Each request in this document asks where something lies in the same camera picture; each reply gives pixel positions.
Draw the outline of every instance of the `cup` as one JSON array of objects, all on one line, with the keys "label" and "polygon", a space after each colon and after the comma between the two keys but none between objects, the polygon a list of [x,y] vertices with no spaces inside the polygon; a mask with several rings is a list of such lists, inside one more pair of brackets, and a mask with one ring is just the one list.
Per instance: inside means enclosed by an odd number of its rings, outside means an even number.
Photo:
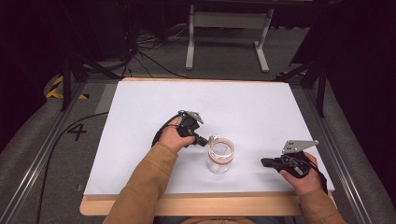
[{"label": "cup", "polygon": [[235,147],[230,140],[218,138],[215,134],[210,136],[207,168],[214,174],[225,173],[230,168],[234,153]]}]

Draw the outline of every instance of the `metal stand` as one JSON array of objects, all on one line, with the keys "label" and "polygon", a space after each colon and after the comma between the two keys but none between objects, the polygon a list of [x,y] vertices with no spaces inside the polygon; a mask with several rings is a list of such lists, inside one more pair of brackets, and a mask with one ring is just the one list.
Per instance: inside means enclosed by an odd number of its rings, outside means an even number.
[{"label": "metal stand", "polygon": [[186,69],[191,70],[194,59],[194,27],[226,27],[244,29],[262,29],[262,36],[259,41],[254,42],[254,46],[259,58],[260,66],[264,73],[269,72],[268,63],[265,60],[262,46],[268,33],[274,11],[269,9],[266,14],[245,14],[245,13],[221,13],[194,11],[194,6],[190,7],[190,41],[187,49]]},{"label": "metal stand", "polygon": [[305,89],[310,89],[314,85],[314,83],[319,78],[318,82],[318,96],[317,96],[317,110],[321,117],[324,118],[323,114],[323,102],[324,102],[324,92],[326,88],[326,71],[323,66],[322,60],[313,61],[310,63],[303,64],[291,71],[289,71],[284,76],[278,77],[273,81],[276,82],[284,82],[291,77],[299,75],[303,71],[307,70],[303,80],[301,81],[301,86]]},{"label": "metal stand", "polygon": [[96,71],[103,73],[109,78],[122,79],[122,77],[110,72],[100,64],[95,63],[78,53],[69,51],[66,58],[64,59],[64,68],[62,71],[62,74],[64,76],[64,104],[61,111],[65,111],[71,101],[71,73],[74,75],[76,82],[85,82],[88,79],[88,74],[83,67],[84,63],[89,65]]}]

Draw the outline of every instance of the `metal bracket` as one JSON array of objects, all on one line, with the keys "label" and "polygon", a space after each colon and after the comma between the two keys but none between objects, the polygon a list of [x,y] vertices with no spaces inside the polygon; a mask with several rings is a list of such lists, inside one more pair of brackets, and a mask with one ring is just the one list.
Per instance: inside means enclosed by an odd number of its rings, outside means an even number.
[{"label": "metal bracket", "polygon": [[197,112],[192,112],[192,111],[186,111],[187,114],[192,116],[194,119],[196,119],[198,122],[204,124],[204,121],[201,119],[201,116]]},{"label": "metal bracket", "polygon": [[296,153],[299,151],[303,151],[306,148],[316,146],[319,144],[318,140],[315,141],[301,141],[301,140],[289,140],[286,142],[285,146],[283,147],[282,153]]}]

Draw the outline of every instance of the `number 4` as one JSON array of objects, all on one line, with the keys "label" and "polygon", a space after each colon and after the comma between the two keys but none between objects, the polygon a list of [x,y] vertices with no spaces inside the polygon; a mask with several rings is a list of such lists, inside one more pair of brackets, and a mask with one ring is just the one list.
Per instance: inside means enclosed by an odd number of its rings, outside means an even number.
[{"label": "number 4", "polygon": [[85,130],[82,130],[83,128],[84,128],[84,124],[80,123],[80,124],[74,126],[73,128],[69,129],[69,131],[67,131],[67,132],[68,133],[76,133],[77,136],[76,136],[75,141],[78,141],[79,135],[82,134],[82,133],[86,133],[87,132]]}]

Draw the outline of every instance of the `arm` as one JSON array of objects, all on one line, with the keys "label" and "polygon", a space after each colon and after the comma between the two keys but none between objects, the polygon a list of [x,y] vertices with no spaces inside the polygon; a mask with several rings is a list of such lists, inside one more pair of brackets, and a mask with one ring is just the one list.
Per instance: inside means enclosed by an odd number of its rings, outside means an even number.
[{"label": "arm", "polygon": [[[306,157],[317,164],[311,154],[305,152]],[[308,223],[332,224],[346,223],[337,211],[330,197],[322,190],[318,173],[311,168],[309,174],[301,179],[295,178],[282,170],[282,176],[295,188],[300,197],[300,206]]]},{"label": "arm", "polygon": [[134,169],[104,223],[152,223],[155,205],[166,190],[177,153],[192,142],[193,137],[181,138],[175,126],[165,128],[158,143]]}]

